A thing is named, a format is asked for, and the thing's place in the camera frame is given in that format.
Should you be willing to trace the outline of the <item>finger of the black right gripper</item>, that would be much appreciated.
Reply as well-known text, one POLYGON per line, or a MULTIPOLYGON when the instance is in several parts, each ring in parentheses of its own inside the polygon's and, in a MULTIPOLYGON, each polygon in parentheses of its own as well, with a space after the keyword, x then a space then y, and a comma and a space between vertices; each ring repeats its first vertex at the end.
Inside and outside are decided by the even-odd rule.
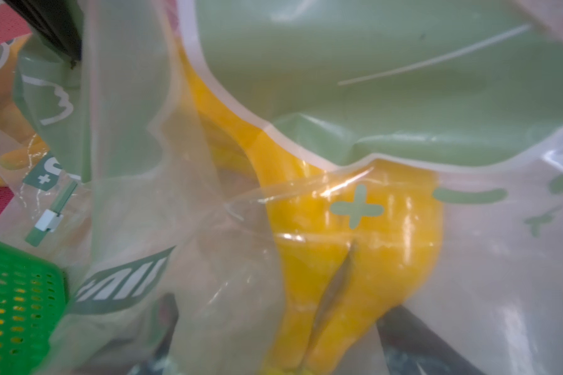
POLYGON ((81 11, 75 1, 6 0, 52 47, 75 62, 82 57, 81 11))

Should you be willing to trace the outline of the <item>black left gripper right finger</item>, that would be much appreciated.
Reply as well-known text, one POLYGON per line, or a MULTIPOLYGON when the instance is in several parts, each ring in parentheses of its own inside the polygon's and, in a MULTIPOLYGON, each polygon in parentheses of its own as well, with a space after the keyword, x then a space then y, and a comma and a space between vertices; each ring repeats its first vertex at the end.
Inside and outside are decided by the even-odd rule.
POLYGON ((386 313, 377 329, 391 374, 483 374, 405 306, 386 313))

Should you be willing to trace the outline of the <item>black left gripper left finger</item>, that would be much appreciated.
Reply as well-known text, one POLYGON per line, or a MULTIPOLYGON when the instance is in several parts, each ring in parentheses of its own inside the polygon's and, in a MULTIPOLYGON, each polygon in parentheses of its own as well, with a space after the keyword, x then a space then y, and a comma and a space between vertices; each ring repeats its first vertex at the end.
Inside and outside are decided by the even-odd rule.
POLYGON ((170 345, 178 322, 175 296, 167 293, 148 312, 148 354, 138 359, 128 374, 164 374, 169 361, 170 345))

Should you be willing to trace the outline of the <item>yellow banana bunch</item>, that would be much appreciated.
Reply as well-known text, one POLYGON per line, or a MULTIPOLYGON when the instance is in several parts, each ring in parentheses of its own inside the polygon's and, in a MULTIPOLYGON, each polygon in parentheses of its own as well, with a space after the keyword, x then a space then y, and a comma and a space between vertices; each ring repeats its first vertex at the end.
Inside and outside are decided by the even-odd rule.
POLYGON ((436 175, 379 159, 325 173, 244 120, 185 50, 179 56, 216 166, 264 191, 286 307, 262 371, 330 374, 435 266, 443 237, 436 175))

